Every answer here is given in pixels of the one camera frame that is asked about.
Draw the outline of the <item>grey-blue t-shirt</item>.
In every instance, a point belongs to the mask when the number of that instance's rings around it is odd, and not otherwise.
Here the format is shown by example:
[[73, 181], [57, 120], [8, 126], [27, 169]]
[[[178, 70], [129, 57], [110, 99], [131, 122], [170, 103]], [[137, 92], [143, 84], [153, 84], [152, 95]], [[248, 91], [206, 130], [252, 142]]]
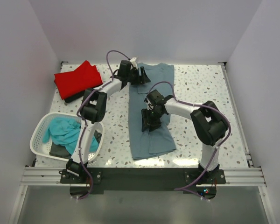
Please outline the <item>grey-blue t-shirt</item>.
[[144, 67], [151, 82], [139, 86], [131, 85], [129, 87], [128, 127], [133, 160], [161, 156], [176, 150], [174, 140], [167, 127], [170, 123], [169, 115], [163, 115], [161, 117], [160, 128], [152, 132], [148, 130], [141, 131], [141, 110], [147, 108], [144, 99], [148, 91], [154, 84], [159, 83], [157, 90], [163, 96], [171, 95], [172, 89], [169, 84], [174, 84], [174, 66], [165, 63], [157, 65], [139, 63], [138, 65]]

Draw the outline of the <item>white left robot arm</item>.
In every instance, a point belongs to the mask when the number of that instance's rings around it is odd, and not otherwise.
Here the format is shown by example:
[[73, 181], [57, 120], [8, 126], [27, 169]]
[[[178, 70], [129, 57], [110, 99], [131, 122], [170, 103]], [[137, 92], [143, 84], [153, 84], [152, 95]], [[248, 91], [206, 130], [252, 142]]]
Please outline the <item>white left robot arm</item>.
[[112, 75], [108, 82], [99, 87], [85, 91], [77, 116], [81, 118], [81, 131], [77, 140], [74, 153], [66, 164], [66, 171], [77, 183], [83, 183], [87, 179], [86, 166], [89, 160], [89, 149], [92, 137], [99, 122], [105, 116], [108, 98], [122, 90], [128, 83], [130, 85], [142, 85], [150, 83], [144, 67], [138, 66], [137, 58], [121, 61], [116, 75]]

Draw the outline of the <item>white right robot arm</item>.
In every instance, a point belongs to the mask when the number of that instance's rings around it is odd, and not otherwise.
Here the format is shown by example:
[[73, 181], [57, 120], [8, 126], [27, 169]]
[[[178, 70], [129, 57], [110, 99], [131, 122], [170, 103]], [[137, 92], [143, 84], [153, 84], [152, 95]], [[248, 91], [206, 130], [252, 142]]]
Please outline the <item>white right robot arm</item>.
[[215, 178], [214, 170], [219, 169], [218, 151], [231, 135], [228, 119], [212, 101], [192, 104], [175, 99], [173, 95], [163, 96], [157, 90], [150, 92], [144, 102], [147, 107], [141, 110], [142, 131], [155, 131], [161, 127], [164, 115], [178, 115], [192, 121], [196, 136], [202, 142], [202, 157], [199, 167], [203, 168], [198, 177], [203, 183]]

